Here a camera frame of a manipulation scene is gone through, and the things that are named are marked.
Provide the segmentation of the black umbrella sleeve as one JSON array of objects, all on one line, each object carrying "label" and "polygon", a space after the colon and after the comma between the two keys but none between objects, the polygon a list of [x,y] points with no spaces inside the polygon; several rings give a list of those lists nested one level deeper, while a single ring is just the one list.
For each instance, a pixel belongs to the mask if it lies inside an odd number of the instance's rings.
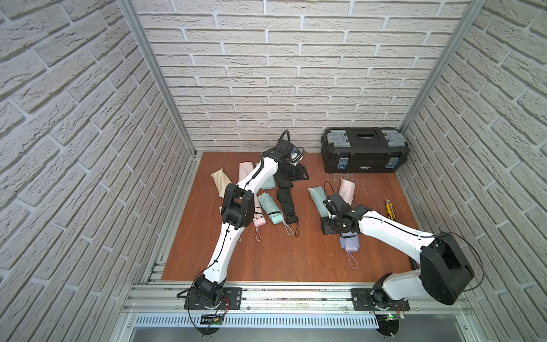
[{"label": "black umbrella sleeve", "polygon": [[288,176],[281,170],[278,170],[274,174],[274,179],[276,181],[277,187],[279,189],[291,189],[293,187],[293,182],[288,178]]}]

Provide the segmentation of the black umbrella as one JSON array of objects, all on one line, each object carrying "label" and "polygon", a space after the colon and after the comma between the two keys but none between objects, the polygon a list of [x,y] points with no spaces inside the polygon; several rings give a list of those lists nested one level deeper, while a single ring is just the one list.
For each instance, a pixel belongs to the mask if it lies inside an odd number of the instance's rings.
[{"label": "black umbrella", "polygon": [[283,213],[284,224],[286,231],[289,235],[293,235],[296,238],[300,235],[299,218],[296,215],[293,198],[289,188],[281,188],[276,193],[277,200],[281,205]]}]

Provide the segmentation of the mint green sleeved umbrella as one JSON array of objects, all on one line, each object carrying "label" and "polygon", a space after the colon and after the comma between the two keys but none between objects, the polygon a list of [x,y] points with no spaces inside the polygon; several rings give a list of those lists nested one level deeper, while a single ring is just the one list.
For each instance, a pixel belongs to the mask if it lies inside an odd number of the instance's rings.
[{"label": "mint green sleeved umbrella", "polygon": [[262,162],[256,164],[254,170],[255,192],[261,190],[272,190],[275,188],[274,174],[277,172],[277,164],[275,162],[267,162],[265,165]]}]

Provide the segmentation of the lilac sleeved umbrella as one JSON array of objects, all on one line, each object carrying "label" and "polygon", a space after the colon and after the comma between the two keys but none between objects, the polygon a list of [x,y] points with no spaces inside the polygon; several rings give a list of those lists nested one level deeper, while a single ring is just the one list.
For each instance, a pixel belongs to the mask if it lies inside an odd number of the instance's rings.
[{"label": "lilac sleeved umbrella", "polygon": [[360,250],[360,242],[356,233],[343,233],[340,235],[340,247],[346,251],[348,262],[353,270],[359,269],[359,263],[353,256],[354,253]]}]

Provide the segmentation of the light pink sleeved umbrella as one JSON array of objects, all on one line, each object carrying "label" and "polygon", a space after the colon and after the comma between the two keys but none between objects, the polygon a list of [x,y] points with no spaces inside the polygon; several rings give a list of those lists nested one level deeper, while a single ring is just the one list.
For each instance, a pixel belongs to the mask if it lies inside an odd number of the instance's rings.
[{"label": "light pink sleeved umbrella", "polygon": [[239,164],[239,175],[238,175],[238,181],[241,182],[244,180],[249,174],[251,174],[254,170],[254,164],[253,162],[241,162]]}]

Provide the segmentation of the beige umbrella sleeve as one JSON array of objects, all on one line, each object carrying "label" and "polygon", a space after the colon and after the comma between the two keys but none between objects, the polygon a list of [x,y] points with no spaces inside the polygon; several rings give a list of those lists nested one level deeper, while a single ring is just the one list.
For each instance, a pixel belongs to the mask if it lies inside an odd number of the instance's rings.
[{"label": "beige umbrella sleeve", "polygon": [[226,175],[222,168],[213,172],[211,174],[211,177],[215,182],[215,186],[218,190],[219,196],[221,198],[224,198],[226,187],[230,185],[232,181],[229,179],[229,177]]}]

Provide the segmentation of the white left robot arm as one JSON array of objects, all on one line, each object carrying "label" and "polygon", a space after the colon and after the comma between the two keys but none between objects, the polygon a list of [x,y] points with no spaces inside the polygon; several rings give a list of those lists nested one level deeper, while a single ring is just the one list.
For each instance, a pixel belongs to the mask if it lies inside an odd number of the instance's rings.
[{"label": "white left robot arm", "polygon": [[271,148],[261,155],[257,165],[237,183],[228,183],[223,189],[222,216],[219,239],[208,265],[192,282],[197,292],[209,307],[218,306],[227,277],[229,262],[239,237],[256,215],[257,192],[276,173],[286,175],[300,166],[303,152],[293,145],[287,148]]}]

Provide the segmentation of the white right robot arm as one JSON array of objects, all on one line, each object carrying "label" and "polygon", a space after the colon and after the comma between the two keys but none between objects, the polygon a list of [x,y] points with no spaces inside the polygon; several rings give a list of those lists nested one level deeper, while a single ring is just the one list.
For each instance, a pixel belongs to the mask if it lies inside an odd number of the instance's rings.
[{"label": "white right robot arm", "polygon": [[339,194],[327,197],[326,226],[334,232],[361,234],[380,240],[413,259],[420,266],[401,274],[385,274],[370,292],[372,306],[380,310],[406,311],[408,299],[429,296],[453,305],[474,279],[474,270],[454,235],[438,235],[400,224],[364,206],[351,207]]}]

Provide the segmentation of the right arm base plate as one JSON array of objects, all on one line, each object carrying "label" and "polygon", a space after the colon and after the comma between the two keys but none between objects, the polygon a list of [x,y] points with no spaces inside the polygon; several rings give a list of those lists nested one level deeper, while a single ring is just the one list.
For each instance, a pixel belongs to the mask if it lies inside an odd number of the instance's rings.
[{"label": "right arm base plate", "polygon": [[407,299],[391,299],[382,290],[353,288],[350,294],[356,311],[406,312],[410,310]]}]

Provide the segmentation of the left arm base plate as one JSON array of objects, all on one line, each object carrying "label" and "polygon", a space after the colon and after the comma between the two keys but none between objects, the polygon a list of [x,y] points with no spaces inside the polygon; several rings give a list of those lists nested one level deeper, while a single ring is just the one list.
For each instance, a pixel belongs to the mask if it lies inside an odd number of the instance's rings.
[{"label": "left arm base plate", "polygon": [[196,286],[192,286],[182,294],[185,298],[184,309],[189,311],[199,310],[239,310],[242,303],[241,287],[224,287],[221,293],[216,293],[211,299],[201,294]]}]

